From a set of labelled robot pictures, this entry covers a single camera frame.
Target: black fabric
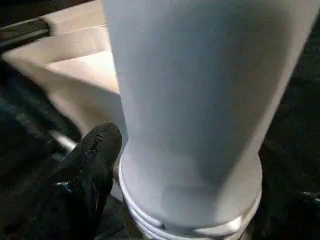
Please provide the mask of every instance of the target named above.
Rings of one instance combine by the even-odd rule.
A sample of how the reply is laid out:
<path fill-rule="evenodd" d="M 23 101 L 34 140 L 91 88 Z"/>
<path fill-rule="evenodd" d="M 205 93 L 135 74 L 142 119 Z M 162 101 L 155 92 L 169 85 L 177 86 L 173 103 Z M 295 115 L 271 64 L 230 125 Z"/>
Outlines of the black fabric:
<path fill-rule="evenodd" d="M 82 136 L 78 128 L 52 105 L 40 86 L 5 62 L 0 64 L 0 76 L 1 94 L 10 98 L 9 102 L 27 112 L 46 131 L 56 130 L 80 142 Z"/>
<path fill-rule="evenodd" d="M 44 183 L 58 162 L 44 154 L 33 154 L 14 170 L 1 177 L 0 183 L 0 239 L 5 231 L 20 226 L 24 215 L 36 207 L 34 199 L 39 191 L 48 191 Z"/>
<path fill-rule="evenodd" d="M 36 156 L 49 156 L 61 149 L 55 139 L 0 86 L 0 177 Z"/>
<path fill-rule="evenodd" d="M 320 239 L 320 85 L 293 77 L 260 149 L 253 240 Z"/>

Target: white tumbler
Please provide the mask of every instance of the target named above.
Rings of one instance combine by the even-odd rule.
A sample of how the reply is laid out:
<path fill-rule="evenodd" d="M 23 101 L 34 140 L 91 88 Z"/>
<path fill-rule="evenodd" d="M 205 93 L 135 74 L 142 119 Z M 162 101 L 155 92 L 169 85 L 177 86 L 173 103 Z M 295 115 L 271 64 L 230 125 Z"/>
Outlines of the white tumbler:
<path fill-rule="evenodd" d="M 319 0 L 103 0 L 128 142 L 119 166 L 158 240 L 238 239 L 258 151 Z"/>

